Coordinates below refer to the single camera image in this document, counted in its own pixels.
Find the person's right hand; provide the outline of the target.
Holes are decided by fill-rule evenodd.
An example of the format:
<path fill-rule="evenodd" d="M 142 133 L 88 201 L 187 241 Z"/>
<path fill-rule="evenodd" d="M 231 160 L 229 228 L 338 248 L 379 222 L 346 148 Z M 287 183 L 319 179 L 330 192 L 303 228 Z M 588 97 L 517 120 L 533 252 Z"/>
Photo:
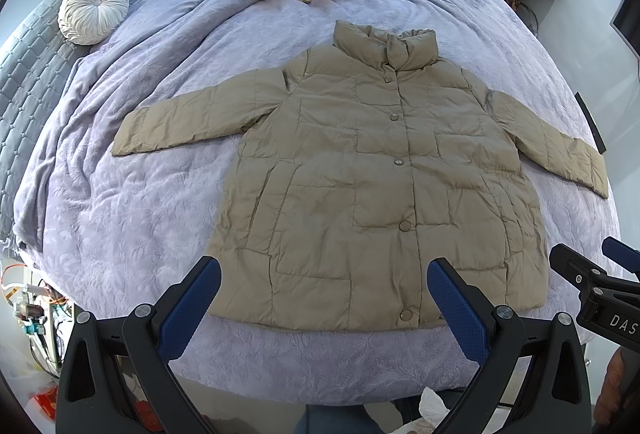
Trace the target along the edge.
<path fill-rule="evenodd" d="M 619 347 L 606 367 L 601 392 L 594 405 L 593 420 L 597 424 L 609 424 L 612 415 L 623 407 L 622 383 L 626 373 L 623 350 Z"/>

